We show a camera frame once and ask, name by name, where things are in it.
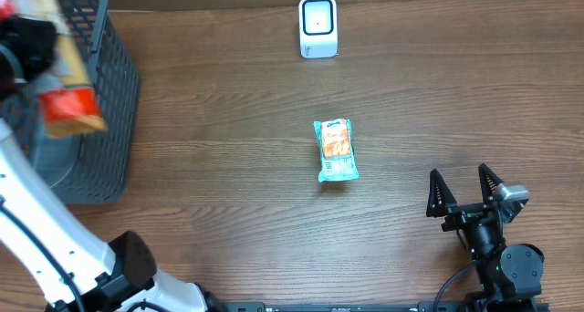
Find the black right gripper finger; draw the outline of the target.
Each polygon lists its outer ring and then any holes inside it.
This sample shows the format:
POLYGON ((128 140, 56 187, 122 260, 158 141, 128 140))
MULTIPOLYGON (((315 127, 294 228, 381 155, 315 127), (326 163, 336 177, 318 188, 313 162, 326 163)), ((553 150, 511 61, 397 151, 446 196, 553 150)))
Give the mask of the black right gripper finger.
POLYGON ((443 217, 457 206, 452 192, 437 169, 430 172, 430 191, 426 208, 427 217, 443 217))
POLYGON ((486 164, 482 163, 478 166, 479 181, 481 184, 481 192, 483 202, 488 203, 490 198, 494 196, 495 188, 498 184, 503 183, 486 164))

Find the orange spaghetti package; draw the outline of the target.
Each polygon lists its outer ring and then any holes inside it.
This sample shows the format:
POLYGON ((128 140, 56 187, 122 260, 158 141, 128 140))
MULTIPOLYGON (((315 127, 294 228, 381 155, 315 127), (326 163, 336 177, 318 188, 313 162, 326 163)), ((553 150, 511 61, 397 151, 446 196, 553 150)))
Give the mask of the orange spaghetti package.
POLYGON ((21 81, 40 102, 47 135, 63 138, 107 128, 89 73, 57 0, 1 0, 1 21, 9 16, 50 21, 57 29, 55 62, 34 81, 21 81))

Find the teal tissue pack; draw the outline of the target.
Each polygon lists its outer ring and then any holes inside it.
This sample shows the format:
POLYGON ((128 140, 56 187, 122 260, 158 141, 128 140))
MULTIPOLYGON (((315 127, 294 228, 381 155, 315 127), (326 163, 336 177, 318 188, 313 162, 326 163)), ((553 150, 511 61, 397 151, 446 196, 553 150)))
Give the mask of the teal tissue pack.
POLYGON ((360 175, 355 161, 350 119, 314 121, 321 170, 319 182, 357 180, 360 175))

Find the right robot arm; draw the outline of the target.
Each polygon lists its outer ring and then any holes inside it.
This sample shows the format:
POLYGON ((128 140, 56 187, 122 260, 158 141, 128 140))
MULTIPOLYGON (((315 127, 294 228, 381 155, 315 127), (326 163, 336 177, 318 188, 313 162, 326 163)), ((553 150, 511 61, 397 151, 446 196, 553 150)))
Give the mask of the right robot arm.
POLYGON ((439 289, 429 311, 545 312, 538 303, 544 273, 543 252, 532 244, 506 243, 504 225, 511 223, 529 200, 528 189, 520 183, 504 182, 485 164, 478 166, 482 201, 460 205, 443 176, 434 169, 429 174, 426 215, 442 218, 442 230, 455 232, 470 254, 471 262, 451 276, 439 289), (448 287, 474 269, 481 289, 461 302, 443 302, 448 287))

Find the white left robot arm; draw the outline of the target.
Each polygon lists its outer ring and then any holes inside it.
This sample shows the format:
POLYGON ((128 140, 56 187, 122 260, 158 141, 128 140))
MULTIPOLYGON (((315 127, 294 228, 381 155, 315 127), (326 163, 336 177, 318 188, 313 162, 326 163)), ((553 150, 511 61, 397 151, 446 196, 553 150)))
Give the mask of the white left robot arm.
POLYGON ((36 173, 1 123, 1 241, 43 291, 49 311, 222 311, 211 292, 157 267, 133 231, 106 243, 36 173))

